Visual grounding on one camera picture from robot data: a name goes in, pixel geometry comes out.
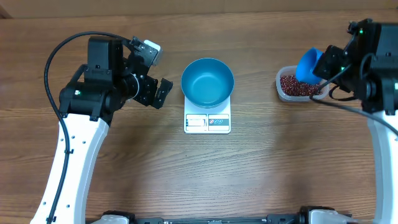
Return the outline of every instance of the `beige wall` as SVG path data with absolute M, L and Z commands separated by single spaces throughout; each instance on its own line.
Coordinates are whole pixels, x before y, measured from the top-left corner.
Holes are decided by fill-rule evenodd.
M 0 0 L 13 18 L 393 9 L 398 0 Z

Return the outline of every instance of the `blue bowl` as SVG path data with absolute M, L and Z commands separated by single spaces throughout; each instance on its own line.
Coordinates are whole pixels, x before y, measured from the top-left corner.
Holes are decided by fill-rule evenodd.
M 182 73 L 181 89 L 184 95 L 201 108 L 220 105 L 232 94 L 234 86 L 231 70 L 214 58 L 196 60 Z

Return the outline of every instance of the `white digital scale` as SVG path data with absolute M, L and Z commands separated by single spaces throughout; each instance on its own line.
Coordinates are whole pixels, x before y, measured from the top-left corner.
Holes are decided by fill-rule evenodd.
M 215 108 L 195 106 L 185 97 L 184 131 L 187 134 L 229 134 L 231 132 L 231 98 Z

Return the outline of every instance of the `wooden table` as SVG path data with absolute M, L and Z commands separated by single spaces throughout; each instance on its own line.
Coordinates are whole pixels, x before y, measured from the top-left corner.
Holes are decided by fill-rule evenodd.
M 52 49 L 77 32 L 138 36 L 165 50 L 155 78 L 174 88 L 161 110 L 128 103 L 114 115 L 96 162 L 86 214 L 241 217 L 324 205 L 371 218 L 375 178 L 366 119 L 314 103 L 283 103 L 275 75 L 310 47 L 344 47 L 348 21 L 397 21 L 398 12 L 329 11 L 118 16 L 0 21 L 0 220 L 28 223 L 42 198 L 58 135 L 43 87 Z M 66 45 L 50 68 L 58 98 L 81 63 L 87 37 Z M 234 72 L 232 132 L 183 132 L 180 77 L 214 57 Z

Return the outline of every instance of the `clear plastic container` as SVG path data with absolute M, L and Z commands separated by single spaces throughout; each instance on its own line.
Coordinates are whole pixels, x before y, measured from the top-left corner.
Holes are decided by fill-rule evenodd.
M 282 87 L 280 85 L 280 78 L 286 75 L 295 75 L 296 73 L 296 68 L 297 65 L 294 66 L 287 66 L 283 67 L 282 69 L 279 70 L 278 74 L 276 75 L 276 89 L 278 90 L 278 95 L 280 100 L 284 102 L 308 102 L 310 101 L 310 96 L 289 96 L 285 94 L 282 90 Z M 326 80 L 322 80 L 319 84 L 325 83 Z M 329 85 L 325 86 L 322 90 L 321 95 L 315 95 L 313 96 L 314 99 L 321 100 L 323 99 L 329 92 Z

